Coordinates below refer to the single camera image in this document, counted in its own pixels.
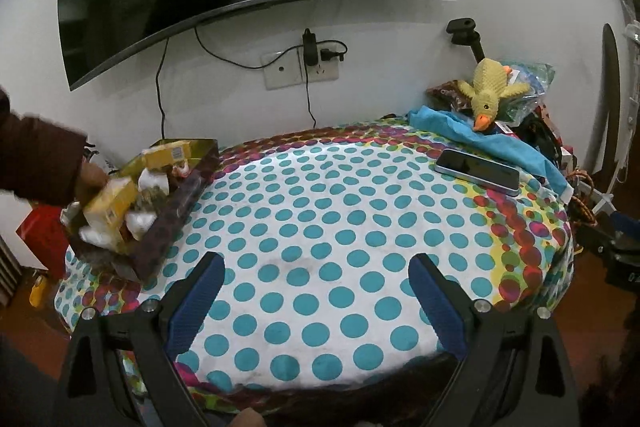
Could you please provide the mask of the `person hand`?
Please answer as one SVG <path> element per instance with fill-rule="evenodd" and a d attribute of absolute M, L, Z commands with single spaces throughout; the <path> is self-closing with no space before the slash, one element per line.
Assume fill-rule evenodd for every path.
<path fill-rule="evenodd" d="M 96 197 L 110 178 L 98 165 L 83 161 L 80 165 L 75 183 L 75 198 L 85 206 Z"/>

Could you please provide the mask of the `dark brown sleeve forearm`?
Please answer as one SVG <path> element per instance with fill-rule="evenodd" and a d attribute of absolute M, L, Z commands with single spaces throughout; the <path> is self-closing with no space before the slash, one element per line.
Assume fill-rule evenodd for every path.
<path fill-rule="evenodd" d="M 1 190 L 63 207 L 75 196 L 86 136 L 38 117 L 12 112 L 1 91 Z"/>

